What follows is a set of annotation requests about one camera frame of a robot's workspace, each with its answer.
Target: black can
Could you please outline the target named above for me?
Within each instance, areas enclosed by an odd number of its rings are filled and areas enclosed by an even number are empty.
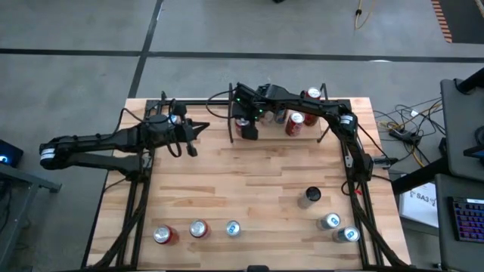
[[[321,198],[321,191],[317,187],[309,187],[297,200],[297,205],[301,209],[307,209]]]

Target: light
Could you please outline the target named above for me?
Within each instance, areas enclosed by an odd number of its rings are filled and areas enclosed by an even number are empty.
[[[0,162],[8,163],[8,157],[4,155],[0,155]]]
[[[389,63],[391,61],[390,60],[370,60],[370,62],[384,62],[384,63]]]

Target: gray floor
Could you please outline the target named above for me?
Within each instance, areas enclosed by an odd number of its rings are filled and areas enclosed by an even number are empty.
[[[0,48],[140,51],[155,0],[0,2]],[[377,1],[360,31],[352,29],[357,0],[165,0],[152,51],[483,57],[483,45],[444,41],[430,0]],[[364,1],[367,11],[369,1]],[[39,166],[38,145],[63,134],[109,132],[126,99],[137,57],[0,55],[0,138],[25,150],[20,168],[64,184],[41,192],[30,212],[14,266],[40,271],[77,269],[85,251],[105,172]],[[150,57],[137,97],[207,97],[229,82],[273,82],[300,91],[326,82],[331,97],[370,97],[375,110],[439,96],[441,79],[466,77],[481,63],[372,63],[310,60],[223,60]],[[442,115],[433,118],[442,123]],[[431,132],[428,125],[425,132]],[[441,135],[423,139],[429,159],[439,158]],[[401,144],[383,142],[391,156]],[[412,159],[394,169],[411,172]],[[413,264],[439,260],[438,239],[405,231]]]

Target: wooden tabletop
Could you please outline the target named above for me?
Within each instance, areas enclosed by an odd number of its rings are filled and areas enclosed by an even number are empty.
[[[361,126],[380,144],[369,98],[349,99]],[[128,99],[126,108],[142,118],[145,101]],[[225,106],[212,108],[227,114]],[[265,264],[273,270],[361,268],[357,243],[334,243],[332,231],[315,226],[316,218],[329,212],[340,215],[341,226],[354,224],[349,197],[340,191],[346,176],[334,134],[328,133],[320,144],[296,138],[231,144],[225,119],[211,116],[203,106],[188,106],[188,115],[194,121],[210,122],[210,127],[194,143],[197,157],[188,156],[185,147],[179,158],[164,147],[157,149],[138,269],[241,270],[250,264]],[[327,123],[320,120],[323,131]],[[125,114],[121,128],[135,124]],[[359,136],[367,153],[380,155],[365,134]],[[374,174],[387,176],[381,169]],[[120,173],[110,172],[106,186],[121,178]],[[309,209],[299,209],[296,200],[310,186],[318,187],[322,197]],[[368,186],[378,230],[395,253],[410,263],[391,184],[374,178]],[[121,231],[128,192],[129,182],[123,182],[104,194],[88,264],[98,261]],[[207,239],[189,234],[196,218],[212,228]],[[243,230],[238,238],[225,234],[225,225],[232,219]],[[153,232],[161,224],[179,232],[179,243],[155,243]],[[374,263],[370,236],[365,233]],[[134,231],[126,259],[131,256],[133,236]]]

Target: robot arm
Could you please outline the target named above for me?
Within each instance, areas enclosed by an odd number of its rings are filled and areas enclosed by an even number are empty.
[[[173,123],[167,116],[156,114],[149,120],[112,134],[54,138],[40,145],[40,164],[48,170],[73,165],[117,170],[125,175],[127,180],[133,180],[141,174],[144,163],[141,153],[145,149],[187,143],[188,155],[196,156],[197,150],[192,141],[197,139],[209,123],[186,119],[186,106],[183,104],[176,105],[173,114],[180,117],[180,123]],[[137,155],[120,158],[87,153],[100,150],[119,150]]]
[[[373,161],[358,139],[358,117],[350,110],[351,105],[346,100],[312,100],[304,98],[304,94],[291,94],[285,88],[269,84],[254,91],[237,83],[234,102],[232,116],[250,121],[251,125],[243,128],[247,131],[242,133],[249,140],[257,139],[255,122],[265,111],[276,113],[280,109],[289,109],[324,118],[353,158],[352,176],[355,181],[371,179]]]

